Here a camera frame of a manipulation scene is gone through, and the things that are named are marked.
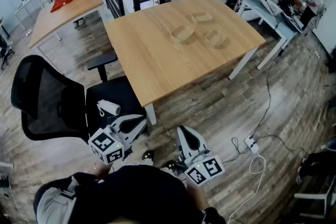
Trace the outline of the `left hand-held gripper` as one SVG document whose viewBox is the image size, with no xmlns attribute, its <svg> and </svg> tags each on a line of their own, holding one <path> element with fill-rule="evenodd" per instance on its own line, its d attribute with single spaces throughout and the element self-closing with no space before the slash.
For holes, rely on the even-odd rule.
<svg viewBox="0 0 336 224">
<path fill-rule="evenodd" d="M 146 131 L 144 115 L 130 114 L 116 118 L 105 128 L 99 128 L 88 141 L 95 156 L 105 165 L 125 160 L 131 153 L 131 143 Z"/>
</svg>

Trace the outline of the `wooden table with white legs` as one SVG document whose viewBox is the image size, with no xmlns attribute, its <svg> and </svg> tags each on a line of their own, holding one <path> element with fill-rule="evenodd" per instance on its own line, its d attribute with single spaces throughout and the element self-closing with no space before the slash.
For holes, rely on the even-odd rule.
<svg viewBox="0 0 336 224">
<path fill-rule="evenodd" d="M 55 12 L 51 12 L 52 3 L 46 5 L 38 14 L 29 47 L 35 47 L 64 25 L 100 10 L 102 5 L 103 0 L 73 0 Z"/>
</svg>

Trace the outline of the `person's left forearm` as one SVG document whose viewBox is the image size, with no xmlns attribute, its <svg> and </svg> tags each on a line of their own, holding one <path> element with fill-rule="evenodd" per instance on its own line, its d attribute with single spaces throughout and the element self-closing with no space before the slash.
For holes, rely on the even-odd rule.
<svg viewBox="0 0 336 224">
<path fill-rule="evenodd" d="M 108 175 L 112 169 L 112 164 L 105 165 L 101 162 L 96 162 L 93 165 L 93 174 L 96 175 L 98 178 L 101 178 L 105 175 Z"/>
</svg>

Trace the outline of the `person's right forearm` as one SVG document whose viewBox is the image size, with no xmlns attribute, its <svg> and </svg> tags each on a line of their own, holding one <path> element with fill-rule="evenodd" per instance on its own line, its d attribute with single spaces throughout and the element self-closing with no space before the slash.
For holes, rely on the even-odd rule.
<svg viewBox="0 0 336 224">
<path fill-rule="evenodd" d="M 205 191 L 202 187 L 196 186 L 193 182 L 187 181 L 186 189 L 188 193 L 192 196 L 199 210 L 205 211 L 209 207 Z"/>
</svg>

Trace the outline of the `person's grey trousers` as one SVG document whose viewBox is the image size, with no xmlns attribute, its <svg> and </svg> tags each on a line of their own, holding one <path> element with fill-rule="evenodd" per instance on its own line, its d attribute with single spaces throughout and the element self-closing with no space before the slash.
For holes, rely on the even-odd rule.
<svg viewBox="0 0 336 224">
<path fill-rule="evenodd" d="M 38 224 L 69 224 L 77 200 L 74 193 L 43 186 L 35 198 Z"/>
</svg>

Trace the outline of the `white chair frame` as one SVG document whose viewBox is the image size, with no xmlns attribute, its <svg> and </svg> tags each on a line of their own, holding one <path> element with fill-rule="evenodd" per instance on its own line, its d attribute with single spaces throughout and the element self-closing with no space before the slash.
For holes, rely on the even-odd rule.
<svg viewBox="0 0 336 224">
<path fill-rule="evenodd" d="M 304 200 L 317 200 L 324 202 L 324 212 L 322 215 L 300 213 L 299 216 L 311 219 L 325 219 L 327 214 L 330 212 L 334 204 L 336 203 L 336 192 L 330 187 L 328 191 L 324 194 L 301 194 L 295 193 L 293 196 L 295 199 Z"/>
</svg>

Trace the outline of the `black swivel chair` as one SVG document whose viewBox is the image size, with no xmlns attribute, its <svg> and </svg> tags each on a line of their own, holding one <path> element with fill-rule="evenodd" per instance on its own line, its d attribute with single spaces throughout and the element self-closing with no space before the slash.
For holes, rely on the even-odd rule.
<svg viewBox="0 0 336 224">
<path fill-rule="evenodd" d="M 4 70 L 4 64 L 8 65 L 8 57 L 14 55 L 15 52 L 12 47 L 4 40 L 2 35 L 0 35 L 0 60 L 2 60 L 1 70 Z"/>
</svg>

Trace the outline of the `black mesh office chair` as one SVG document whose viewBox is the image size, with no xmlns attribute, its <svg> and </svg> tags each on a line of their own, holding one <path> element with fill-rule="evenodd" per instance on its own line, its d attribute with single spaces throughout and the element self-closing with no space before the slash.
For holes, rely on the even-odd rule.
<svg viewBox="0 0 336 224">
<path fill-rule="evenodd" d="M 146 112 L 126 76 L 108 80 L 87 89 L 52 67 L 43 57 L 30 55 L 19 64 L 12 85 L 12 105 L 21 111 L 24 134 L 33 141 L 76 137 L 88 142 L 99 129 L 124 115 Z M 118 116 L 105 112 L 101 117 L 100 100 L 120 106 Z"/>
</svg>

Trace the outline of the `person's black top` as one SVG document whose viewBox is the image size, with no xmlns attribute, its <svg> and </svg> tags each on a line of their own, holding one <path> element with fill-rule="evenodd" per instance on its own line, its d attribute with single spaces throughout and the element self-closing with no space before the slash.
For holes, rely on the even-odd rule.
<svg viewBox="0 0 336 224">
<path fill-rule="evenodd" d="M 172 173 L 150 165 L 126 165 L 101 178 L 78 172 L 43 186 L 76 195 L 69 224 L 226 224 L 215 208 L 199 210 Z"/>
</svg>

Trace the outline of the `pale blue desk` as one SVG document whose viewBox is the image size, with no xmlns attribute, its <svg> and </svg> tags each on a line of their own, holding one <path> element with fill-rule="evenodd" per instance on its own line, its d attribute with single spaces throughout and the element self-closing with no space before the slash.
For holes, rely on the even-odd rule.
<svg viewBox="0 0 336 224">
<path fill-rule="evenodd" d="M 283 11 L 276 15 L 271 5 L 264 0 L 242 0 L 238 11 L 240 17 L 243 16 L 246 8 L 257 14 L 260 20 L 266 22 L 281 38 L 272 51 L 257 66 L 257 69 L 260 70 L 279 49 L 284 49 L 295 35 L 302 33 L 302 23 L 295 18 L 287 16 Z"/>
</svg>

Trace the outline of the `white water bottle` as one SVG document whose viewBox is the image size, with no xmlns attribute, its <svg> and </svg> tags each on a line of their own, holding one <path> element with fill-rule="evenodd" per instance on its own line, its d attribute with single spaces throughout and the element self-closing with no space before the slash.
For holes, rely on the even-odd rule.
<svg viewBox="0 0 336 224">
<path fill-rule="evenodd" d="M 108 112 L 114 116 L 118 116 L 121 111 L 121 108 L 119 105 L 112 103 L 110 101 L 107 101 L 107 100 L 98 101 L 97 107 L 98 107 L 99 114 L 101 117 L 104 117 L 105 112 Z"/>
</svg>

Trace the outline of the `white power strip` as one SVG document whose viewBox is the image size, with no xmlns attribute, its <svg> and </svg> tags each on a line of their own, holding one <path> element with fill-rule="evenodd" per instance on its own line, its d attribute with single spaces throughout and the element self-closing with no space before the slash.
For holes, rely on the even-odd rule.
<svg viewBox="0 0 336 224">
<path fill-rule="evenodd" d="M 244 139 L 244 142 L 247 145 L 248 149 L 251 150 L 252 153 L 254 154 L 258 153 L 259 146 L 257 145 L 257 142 L 251 136 L 247 136 Z"/>
</svg>

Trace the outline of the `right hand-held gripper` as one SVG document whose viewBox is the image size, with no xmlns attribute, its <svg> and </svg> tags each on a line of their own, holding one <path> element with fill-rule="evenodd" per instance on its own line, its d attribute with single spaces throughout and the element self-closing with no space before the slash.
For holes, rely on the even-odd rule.
<svg viewBox="0 0 336 224">
<path fill-rule="evenodd" d="M 185 142 L 184 137 L 190 149 L 201 152 L 185 159 L 183 151 Z M 205 140 L 194 129 L 184 126 L 182 131 L 181 127 L 178 127 L 176 133 L 176 145 L 181 159 L 185 159 L 183 161 L 183 165 L 186 167 L 184 168 L 184 174 L 194 185 L 202 186 L 225 173 L 225 169 L 218 155 L 214 155 L 210 150 L 204 150 L 206 149 Z"/>
</svg>

